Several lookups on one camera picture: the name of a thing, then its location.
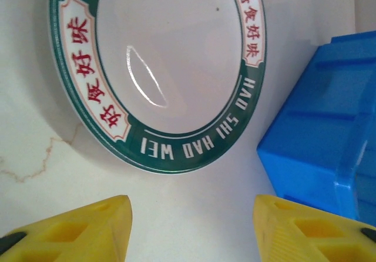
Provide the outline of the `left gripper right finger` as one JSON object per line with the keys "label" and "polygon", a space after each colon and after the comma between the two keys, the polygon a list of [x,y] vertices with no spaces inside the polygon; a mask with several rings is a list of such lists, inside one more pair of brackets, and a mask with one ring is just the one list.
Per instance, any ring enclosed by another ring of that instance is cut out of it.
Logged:
{"label": "left gripper right finger", "polygon": [[375,227],[259,194],[253,224],[262,261],[375,261]]}

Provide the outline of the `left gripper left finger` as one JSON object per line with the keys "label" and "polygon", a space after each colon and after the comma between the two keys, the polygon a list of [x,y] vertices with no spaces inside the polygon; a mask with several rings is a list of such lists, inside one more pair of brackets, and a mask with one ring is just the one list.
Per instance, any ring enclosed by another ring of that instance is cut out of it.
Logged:
{"label": "left gripper left finger", "polygon": [[131,229],[130,199],[118,195],[10,231],[1,261],[125,261]]}

